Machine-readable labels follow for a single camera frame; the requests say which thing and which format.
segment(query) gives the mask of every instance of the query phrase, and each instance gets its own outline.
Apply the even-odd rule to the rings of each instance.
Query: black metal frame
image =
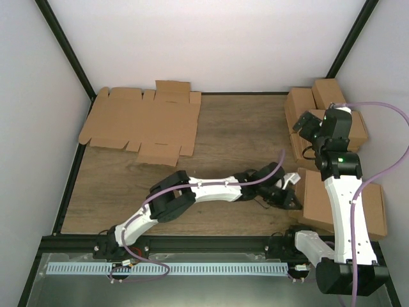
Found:
[[[362,31],[365,23],[370,17],[372,11],[374,10],[376,4],[379,0],[367,0],[362,7],[355,23],[353,24],[346,40],[338,52],[337,57],[334,60],[326,78],[334,78],[338,73],[340,67],[342,66],[344,60],[346,59],[348,53],[350,52],[353,44],[357,40],[360,32]],[[92,108],[92,104],[95,100],[96,94],[94,89],[89,82],[85,71],[82,69],[77,56],[75,55],[67,37],[64,34],[63,29],[59,25],[59,22],[50,7],[47,0],[35,0],[40,11],[42,12],[45,20],[47,21],[51,31],[54,33],[56,40],[60,44],[63,52],[65,53],[68,61],[70,62],[74,72],[77,74],[84,90],[86,91]],[[263,92],[263,93],[203,93],[203,95],[286,95],[288,92]],[[92,253],[96,242],[96,235],[64,235],[61,234],[61,227],[66,215],[66,211],[71,199],[75,181],[81,166],[82,157],[85,152],[85,146],[79,145],[75,158],[72,164],[70,175],[68,177],[68,182],[63,194],[63,199],[61,201],[58,216],[56,218],[55,225],[53,227],[53,235],[43,237],[38,252],[36,254],[33,266],[30,270],[29,277],[27,279],[26,286],[24,287],[23,293],[20,298],[19,307],[26,306],[33,282],[40,264],[41,257],[43,253]],[[327,237],[327,240],[333,240],[334,237]],[[184,252],[184,253],[194,253],[194,252],[212,252],[212,253],[225,253],[225,252],[242,252],[242,253],[264,253],[265,246],[269,245],[271,237],[191,237],[191,236],[142,236],[137,242],[149,247],[150,253],[158,252]],[[374,249],[379,253],[379,244],[375,243],[373,245]],[[386,284],[390,299],[393,306],[401,306],[399,299],[397,298],[396,291],[394,289],[392,280]]]

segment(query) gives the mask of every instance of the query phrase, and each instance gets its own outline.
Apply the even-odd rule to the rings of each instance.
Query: black corner post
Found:
[[[82,86],[84,87],[89,99],[93,102],[95,100],[95,92],[89,83],[89,80],[82,69],[81,64],[79,63],[77,56],[72,49],[70,42],[68,41],[67,37],[64,34],[63,29],[59,25],[57,17],[55,16],[52,8],[48,2],[48,0],[35,0],[38,8],[40,9],[41,13],[44,16],[45,21],[49,25],[51,31],[54,33],[59,45],[61,46],[62,50],[65,53],[66,58],[70,62],[74,72],[77,74],[78,79],[80,80]]]
[[[341,49],[339,50],[338,55],[335,58],[335,61],[333,62],[327,76],[325,77],[326,79],[336,77],[339,69],[341,69],[346,57],[350,53],[353,44],[357,40],[360,32],[364,28],[366,22],[368,21],[378,2],[379,0],[366,0],[357,19],[353,23],[352,28],[348,33],[348,36],[346,37]]]
[[[56,37],[56,40],[58,41],[60,47],[62,48],[63,52],[65,53],[65,56],[67,60],[70,62],[72,69],[74,70],[75,74],[78,77],[78,80],[81,82],[82,87],[84,88],[85,92],[87,93],[91,105],[89,107],[89,110],[91,110],[92,105],[95,101],[96,94],[94,92],[94,89],[89,82],[84,69],[82,69],[81,64],[79,63],[79,60],[77,59],[77,56],[74,53],[74,50],[72,49],[70,42],[68,41],[67,37],[64,34],[63,29],[59,25],[58,19],[55,16],[54,12],[52,11],[52,8],[48,2],[48,0],[35,0],[38,8],[40,9],[41,13],[44,16],[45,21],[47,21],[47,24],[49,25],[52,33]],[[63,221],[65,218],[65,214],[68,208],[68,205],[71,200],[71,195],[72,191],[74,189],[75,181],[77,180],[77,175],[79,172],[79,168],[81,165],[82,157],[84,156],[85,152],[85,145],[78,145],[77,151],[75,153],[74,161],[71,167],[70,174],[68,176],[68,181],[66,183],[66,187],[64,190],[63,198],[61,200],[61,204],[59,206],[56,222],[54,224],[54,227],[52,229],[52,232],[55,234],[61,233],[61,229],[63,227]]]

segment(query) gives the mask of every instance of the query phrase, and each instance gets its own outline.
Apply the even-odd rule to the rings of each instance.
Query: brown wooden surface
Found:
[[[137,153],[87,147],[68,208],[63,233],[98,233],[135,213],[149,188],[177,169],[196,178],[223,178],[278,161],[286,149],[284,170],[295,171],[285,96],[205,95],[193,157],[176,168],[136,163]],[[264,209],[253,201],[208,201],[191,206],[157,235],[271,235],[295,220],[285,210]]]

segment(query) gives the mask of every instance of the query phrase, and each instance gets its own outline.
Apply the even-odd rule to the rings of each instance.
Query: wooden floor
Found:
[[[87,147],[62,233],[98,233],[135,213],[149,188],[177,169],[196,178],[223,178],[278,161],[295,171],[284,117],[285,96],[205,95],[193,157],[176,168],[136,163],[137,153]],[[253,201],[212,201],[191,206],[177,220],[158,224],[157,235],[271,235],[294,223],[285,210]]]

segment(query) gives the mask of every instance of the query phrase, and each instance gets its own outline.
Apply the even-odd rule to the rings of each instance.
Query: white wall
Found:
[[[16,306],[52,230],[89,99],[35,2],[0,7],[0,306]]]
[[[337,76],[351,102],[384,101],[409,113],[409,2],[380,1]],[[360,157],[366,177],[393,164],[409,144],[409,128],[393,111],[363,107],[369,142]],[[409,161],[380,179],[389,236],[382,251],[403,306],[409,301]]]
[[[326,76],[364,0],[50,0],[95,90],[192,81],[286,91]]]

